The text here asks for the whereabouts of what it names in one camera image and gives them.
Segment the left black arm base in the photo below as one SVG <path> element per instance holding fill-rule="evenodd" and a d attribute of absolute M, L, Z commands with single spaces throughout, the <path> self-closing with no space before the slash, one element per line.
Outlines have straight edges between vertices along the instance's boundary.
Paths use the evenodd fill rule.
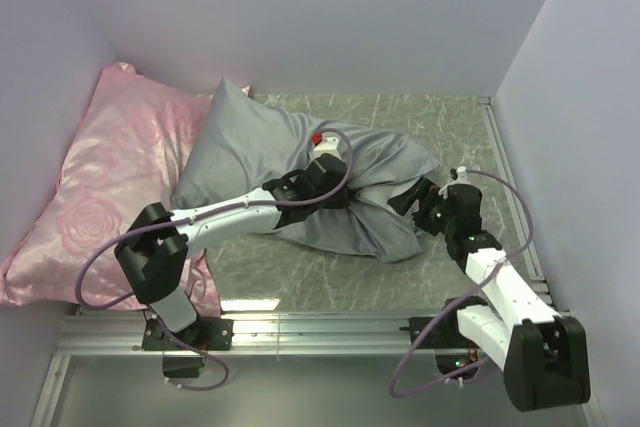
<path fill-rule="evenodd" d="M 162 354 L 162 373 L 168 383 L 185 387 L 204 372 L 214 352 L 228 352 L 234 336 L 234 321 L 196 317 L 194 324 L 173 333 L 156 313 L 144 312 L 143 352 Z"/>

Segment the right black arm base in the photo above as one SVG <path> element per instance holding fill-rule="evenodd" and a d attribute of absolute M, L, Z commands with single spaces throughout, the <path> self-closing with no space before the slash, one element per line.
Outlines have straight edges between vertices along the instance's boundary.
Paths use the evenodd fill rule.
<path fill-rule="evenodd" d="M 422 330 L 435 318 L 435 316 L 410 317 L 407 323 L 399 330 L 408 333 L 411 343 L 413 343 Z M 466 367 L 479 360 L 476 345 L 469 339 L 462 336 L 453 320 L 443 320 L 436 325 L 430 333 L 423 339 L 417 350 L 456 350 L 458 353 L 436 354 L 435 365 L 438 374 L 441 376 L 449 374 L 457 369 Z M 464 372 L 461 377 L 463 381 L 472 380 L 478 372 L 478 368 Z"/>

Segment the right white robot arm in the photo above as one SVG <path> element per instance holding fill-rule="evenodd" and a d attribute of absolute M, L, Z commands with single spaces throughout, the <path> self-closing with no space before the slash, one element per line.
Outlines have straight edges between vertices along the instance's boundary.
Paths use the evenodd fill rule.
<path fill-rule="evenodd" d="M 443 187 L 425 177 L 389 199 L 397 213 L 445 239 L 449 257 L 474 282 L 467 293 L 429 320 L 413 318 L 409 350 L 430 337 L 468 354 L 442 382 L 469 380 L 484 359 L 500 368 L 507 396 L 521 412 L 579 405 L 591 398 L 586 332 L 573 317 L 545 303 L 511 265 L 511 254 L 483 227 L 481 190 L 463 167 L 452 170 Z"/>

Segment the grey pillowcase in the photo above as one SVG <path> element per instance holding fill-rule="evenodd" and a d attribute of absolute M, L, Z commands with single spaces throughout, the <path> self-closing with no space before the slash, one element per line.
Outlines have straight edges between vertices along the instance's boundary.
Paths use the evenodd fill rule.
<path fill-rule="evenodd" d="M 279 236 L 306 247 L 383 262 L 421 253 L 421 234 L 388 201 L 436 169 L 439 161 L 434 155 L 397 131 L 262 105 L 227 79 L 214 93 L 172 203 L 187 209 L 230 200 L 302 169 L 312 157 L 312 134 L 331 128 L 343 132 L 353 147 L 348 187 L 355 198 L 345 209 L 322 209 L 302 223 L 283 227 Z"/>

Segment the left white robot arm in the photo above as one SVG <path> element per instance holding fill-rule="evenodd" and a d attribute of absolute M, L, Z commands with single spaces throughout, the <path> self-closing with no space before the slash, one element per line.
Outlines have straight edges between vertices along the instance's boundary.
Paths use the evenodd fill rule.
<path fill-rule="evenodd" d="M 230 238 L 275 233 L 320 209 L 344 207 L 349 174 L 347 162 L 324 153 L 307 168 L 229 201 L 171 212 L 150 204 L 115 247 L 115 257 L 137 301 L 166 327 L 168 340 L 179 349 L 192 348 L 202 326 L 180 286 L 185 262 Z"/>

